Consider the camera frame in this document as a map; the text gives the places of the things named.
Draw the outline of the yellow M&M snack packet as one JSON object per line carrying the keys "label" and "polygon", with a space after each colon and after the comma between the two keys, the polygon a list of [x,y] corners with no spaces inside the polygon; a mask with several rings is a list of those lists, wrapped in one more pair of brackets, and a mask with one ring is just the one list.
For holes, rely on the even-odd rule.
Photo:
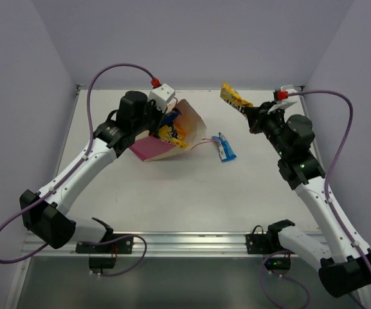
{"label": "yellow M&M snack packet", "polygon": [[225,82],[221,86],[220,98],[244,116],[246,116],[245,109],[253,107],[251,102],[244,100],[237,91]]}

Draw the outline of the pink beige paper bag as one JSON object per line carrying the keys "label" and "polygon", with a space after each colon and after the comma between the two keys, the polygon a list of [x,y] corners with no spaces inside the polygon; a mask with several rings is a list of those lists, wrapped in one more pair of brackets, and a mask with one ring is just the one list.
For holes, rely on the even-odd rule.
{"label": "pink beige paper bag", "polygon": [[206,124],[191,104],[182,99],[168,113],[157,133],[143,133],[130,150],[143,162],[181,155],[200,144],[212,142]]}

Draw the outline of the blue M&M snack packet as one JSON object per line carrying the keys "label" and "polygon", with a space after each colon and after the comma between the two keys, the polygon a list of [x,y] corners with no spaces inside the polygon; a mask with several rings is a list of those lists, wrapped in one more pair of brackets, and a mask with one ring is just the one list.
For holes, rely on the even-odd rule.
{"label": "blue M&M snack packet", "polygon": [[217,136],[212,136],[212,140],[217,145],[221,162],[229,162],[236,159],[237,156],[224,134],[219,132]]}

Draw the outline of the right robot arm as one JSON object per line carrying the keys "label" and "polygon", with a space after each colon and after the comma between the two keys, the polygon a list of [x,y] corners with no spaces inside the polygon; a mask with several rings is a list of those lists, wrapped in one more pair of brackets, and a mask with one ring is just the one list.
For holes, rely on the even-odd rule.
{"label": "right robot arm", "polygon": [[341,297],[371,285],[371,247],[352,226],[338,205],[327,175],[311,153],[315,138],[312,122],[303,115],[284,118],[275,102],[244,107],[253,134],[262,133],[278,153],[279,173],[311,212],[326,240],[322,244],[292,221],[269,225],[263,244],[271,252],[288,250],[318,273],[326,291]]}

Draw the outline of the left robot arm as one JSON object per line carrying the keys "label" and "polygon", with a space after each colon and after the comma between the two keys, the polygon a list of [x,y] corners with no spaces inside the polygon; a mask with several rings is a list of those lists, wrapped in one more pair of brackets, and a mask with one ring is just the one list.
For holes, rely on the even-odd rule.
{"label": "left robot arm", "polygon": [[83,151],[50,183],[37,192],[24,191],[19,203],[24,226],[54,249],[70,241],[90,243],[104,253],[113,245],[112,228],[92,218],[70,218],[72,204],[92,180],[135,143],[138,135],[155,133],[176,92],[166,84],[148,95],[128,91],[105,122],[93,132]]}

